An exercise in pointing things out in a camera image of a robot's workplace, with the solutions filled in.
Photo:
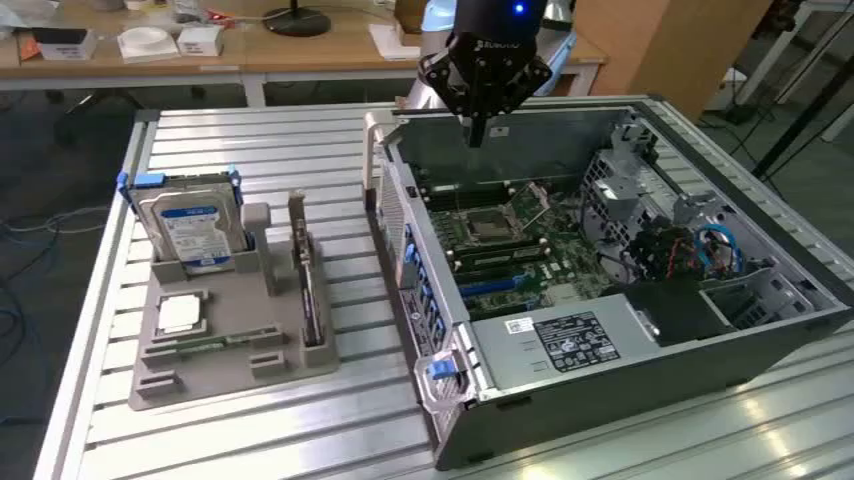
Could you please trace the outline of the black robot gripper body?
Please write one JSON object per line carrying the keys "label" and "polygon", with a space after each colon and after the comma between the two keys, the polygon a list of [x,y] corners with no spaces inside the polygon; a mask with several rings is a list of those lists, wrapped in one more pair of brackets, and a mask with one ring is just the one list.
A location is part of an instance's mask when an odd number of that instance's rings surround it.
{"label": "black robot gripper body", "polygon": [[539,1],[456,3],[448,55],[462,79],[455,109],[463,116],[483,118],[518,104],[506,91],[536,57],[540,21]]}

